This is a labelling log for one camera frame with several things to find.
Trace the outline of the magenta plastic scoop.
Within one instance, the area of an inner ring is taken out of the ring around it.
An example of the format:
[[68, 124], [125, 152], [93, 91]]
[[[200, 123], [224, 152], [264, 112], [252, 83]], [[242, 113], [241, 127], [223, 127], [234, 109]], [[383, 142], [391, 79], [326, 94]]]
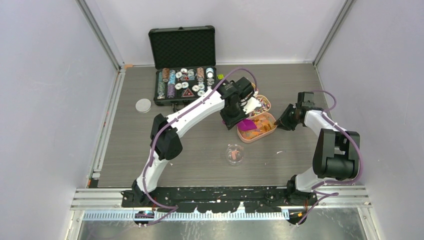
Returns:
[[257, 126], [255, 122], [251, 119], [243, 119], [239, 123], [237, 123], [237, 128], [242, 132], [256, 130]]

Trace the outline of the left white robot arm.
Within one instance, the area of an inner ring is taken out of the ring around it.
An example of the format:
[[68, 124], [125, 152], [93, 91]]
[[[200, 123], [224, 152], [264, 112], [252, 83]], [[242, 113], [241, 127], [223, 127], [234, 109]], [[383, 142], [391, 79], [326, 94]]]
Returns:
[[130, 204], [134, 204], [148, 207], [153, 203], [164, 208], [165, 205], [158, 203], [152, 192], [157, 188], [168, 163], [183, 151], [182, 137], [196, 124], [216, 112], [220, 114], [225, 127], [232, 129], [259, 106], [259, 101], [255, 98], [257, 92], [258, 84], [251, 83], [245, 77], [238, 81], [223, 78], [214, 88], [208, 89], [183, 109], [168, 116], [158, 114], [153, 120], [147, 162], [131, 189], [121, 193], [122, 206], [128, 208]]

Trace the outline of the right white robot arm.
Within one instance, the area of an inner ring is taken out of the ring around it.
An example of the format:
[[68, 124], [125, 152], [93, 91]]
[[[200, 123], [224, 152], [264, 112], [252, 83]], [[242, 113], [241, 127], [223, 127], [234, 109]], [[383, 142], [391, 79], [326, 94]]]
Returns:
[[285, 200], [291, 205], [311, 202], [314, 190], [325, 184], [350, 185], [361, 175], [360, 135], [332, 121], [327, 111], [316, 106], [314, 92], [303, 91], [274, 123], [278, 129], [294, 131], [298, 125], [318, 137], [312, 166], [294, 175], [286, 184]]

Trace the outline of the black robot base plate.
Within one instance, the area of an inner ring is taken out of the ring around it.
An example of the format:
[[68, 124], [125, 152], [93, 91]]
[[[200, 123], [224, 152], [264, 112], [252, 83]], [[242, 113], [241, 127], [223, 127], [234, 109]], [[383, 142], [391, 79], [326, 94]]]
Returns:
[[314, 193], [303, 193], [285, 186], [158, 187], [146, 196], [138, 187], [124, 190], [122, 207], [154, 208], [178, 213], [276, 213], [282, 207], [305, 209], [317, 202]]

